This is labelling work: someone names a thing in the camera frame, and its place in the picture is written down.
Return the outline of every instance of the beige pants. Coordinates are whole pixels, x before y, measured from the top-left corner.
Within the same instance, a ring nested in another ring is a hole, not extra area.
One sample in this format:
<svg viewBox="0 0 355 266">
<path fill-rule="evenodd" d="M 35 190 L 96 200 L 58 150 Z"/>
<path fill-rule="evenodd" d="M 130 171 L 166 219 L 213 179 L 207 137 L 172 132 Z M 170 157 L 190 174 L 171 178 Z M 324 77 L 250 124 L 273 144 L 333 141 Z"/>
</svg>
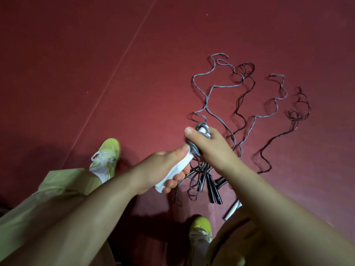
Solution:
<svg viewBox="0 0 355 266">
<path fill-rule="evenodd" d="M 101 185 L 84 169 L 49 172 L 38 191 L 0 218 L 0 261 L 47 228 Z M 287 265 L 280 252 L 241 207 L 222 226 L 207 251 L 208 265 Z M 107 242 L 90 265 L 116 265 Z"/>
</svg>

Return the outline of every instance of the person's right arm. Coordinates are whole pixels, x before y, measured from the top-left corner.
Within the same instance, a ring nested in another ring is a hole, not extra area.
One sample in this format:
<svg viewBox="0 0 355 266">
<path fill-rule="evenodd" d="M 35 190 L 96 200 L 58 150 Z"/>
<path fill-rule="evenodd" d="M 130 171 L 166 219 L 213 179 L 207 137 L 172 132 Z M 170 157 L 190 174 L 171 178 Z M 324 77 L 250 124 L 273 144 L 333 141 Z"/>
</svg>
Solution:
<svg viewBox="0 0 355 266">
<path fill-rule="evenodd" d="M 257 223 L 295 265 L 355 265 L 355 246 L 329 224 L 284 196 L 249 169 L 216 129 L 211 139 L 195 129 L 186 137 L 202 151 L 203 158 L 237 193 Z"/>
</svg>

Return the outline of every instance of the yellow shoe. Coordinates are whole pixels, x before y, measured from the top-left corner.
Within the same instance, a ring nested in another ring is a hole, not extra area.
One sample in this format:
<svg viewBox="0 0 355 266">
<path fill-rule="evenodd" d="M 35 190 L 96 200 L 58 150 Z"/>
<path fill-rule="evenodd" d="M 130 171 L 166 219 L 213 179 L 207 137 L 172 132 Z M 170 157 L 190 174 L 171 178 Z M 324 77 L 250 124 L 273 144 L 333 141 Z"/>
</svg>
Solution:
<svg viewBox="0 0 355 266">
<path fill-rule="evenodd" d="M 189 230 L 190 252 L 186 266 L 194 266 L 193 254 L 197 243 L 212 241 L 212 228 L 209 220 L 203 216 L 198 216 L 192 222 Z"/>
<path fill-rule="evenodd" d="M 104 141 L 92 157 L 90 171 L 100 178 L 102 183 L 115 176 L 116 164 L 121 155 L 120 143 L 110 138 Z"/>
</svg>

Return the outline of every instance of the floor line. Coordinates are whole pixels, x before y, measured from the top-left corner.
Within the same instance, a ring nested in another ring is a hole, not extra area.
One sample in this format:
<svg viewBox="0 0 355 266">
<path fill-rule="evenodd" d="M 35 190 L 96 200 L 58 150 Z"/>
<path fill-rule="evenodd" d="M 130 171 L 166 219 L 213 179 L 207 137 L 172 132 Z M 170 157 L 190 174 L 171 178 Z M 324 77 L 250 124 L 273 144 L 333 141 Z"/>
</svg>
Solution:
<svg viewBox="0 0 355 266">
<path fill-rule="evenodd" d="M 154 2 L 153 2 L 153 4 L 151 5 L 151 7 L 149 8 L 147 14 L 146 14 L 145 17 L 143 18 L 143 20 L 142 20 L 140 26 L 138 27 L 138 29 L 137 29 L 135 35 L 133 36 L 131 42 L 129 43 L 127 49 L 126 49 L 125 52 L 123 53 L 123 55 L 122 55 L 120 61 L 118 62 L 116 68 L 114 69 L 114 71 L 113 71 L 113 73 L 112 73 L 112 76 L 110 77 L 109 81 L 107 82 L 107 84 L 106 84 L 104 90 L 102 91 L 102 93 L 101 93 L 99 99 L 97 100 L 95 106 L 94 106 L 93 109 L 91 110 L 91 113 L 90 113 L 89 117 L 87 118 L 85 124 L 83 125 L 83 128 L 82 128 L 81 131 L 79 132 L 77 138 L 75 139 L 75 141 L 74 141 L 74 143 L 73 143 L 73 146 L 72 146 L 71 149 L 69 150 L 68 155 L 65 157 L 65 159 L 64 159 L 64 161 L 63 161 L 63 163 L 62 163 L 62 165 L 60 166 L 61 169 L 64 167 L 65 162 L 67 161 L 67 159 L 68 159 L 69 156 L 70 156 L 70 153 L 73 151 L 73 149 L 74 149 L 76 143 L 78 142 L 78 140 L 79 140 L 81 134 L 83 133 L 83 131 L 84 131 L 86 125 L 89 123 L 89 120 L 91 119 L 92 114 L 94 113 L 96 107 L 98 106 L 99 102 L 101 101 L 101 98 L 104 96 L 104 93 L 106 92 L 106 89 L 108 88 L 108 86 L 110 85 L 110 83 L 111 83 L 113 77 L 115 76 L 115 74 L 116 74 L 116 72 L 117 72 L 117 70 L 118 70 L 118 67 L 121 65 L 121 63 L 122 63 L 124 57 L 126 56 L 128 50 L 131 48 L 131 45 L 133 44 L 133 41 L 135 40 L 136 36 L 138 35 L 138 33 L 139 33 L 141 27 L 143 26 L 144 22 L 146 21 L 148 15 L 150 14 L 150 12 L 151 12 L 151 10 L 153 9 L 153 7 L 154 7 L 154 5 L 155 5 L 156 2 L 157 2 L 157 0 L 154 0 Z"/>
</svg>

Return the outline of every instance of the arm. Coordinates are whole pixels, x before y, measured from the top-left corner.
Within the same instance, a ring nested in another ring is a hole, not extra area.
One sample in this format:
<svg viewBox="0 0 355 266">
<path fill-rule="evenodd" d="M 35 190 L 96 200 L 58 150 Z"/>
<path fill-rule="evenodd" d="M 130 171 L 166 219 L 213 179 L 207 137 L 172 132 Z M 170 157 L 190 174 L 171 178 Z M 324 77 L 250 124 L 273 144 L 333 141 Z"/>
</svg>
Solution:
<svg viewBox="0 0 355 266">
<path fill-rule="evenodd" d="M 209 140 L 192 128 L 188 139 L 204 159 L 227 179 L 251 218 L 295 265 L 355 265 L 355 247 L 334 228 L 284 196 L 249 169 L 216 129 Z"/>
<path fill-rule="evenodd" d="M 189 151 L 187 145 L 150 155 L 133 169 L 94 190 L 67 216 L 0 262 L 4 265 L 89 265 L 129 201 L 159 183 Z M 184 174 L 166 183 L 175 187 Z"/>
</svg>

